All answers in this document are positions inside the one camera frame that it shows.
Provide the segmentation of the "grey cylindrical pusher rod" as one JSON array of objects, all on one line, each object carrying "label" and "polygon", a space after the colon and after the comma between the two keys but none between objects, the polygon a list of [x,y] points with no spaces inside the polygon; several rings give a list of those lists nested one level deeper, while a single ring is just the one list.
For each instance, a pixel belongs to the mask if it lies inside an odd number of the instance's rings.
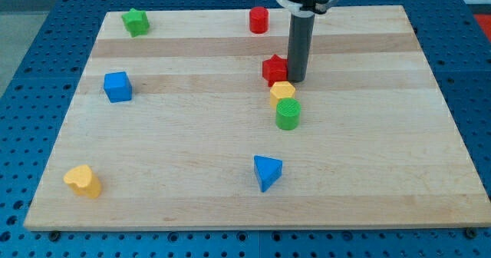
[{"label": "grey cylindrical pusher rod", "polygon": [[315,16],[291,16],[288,35],[287,78],[298,83],[305,79]]}]

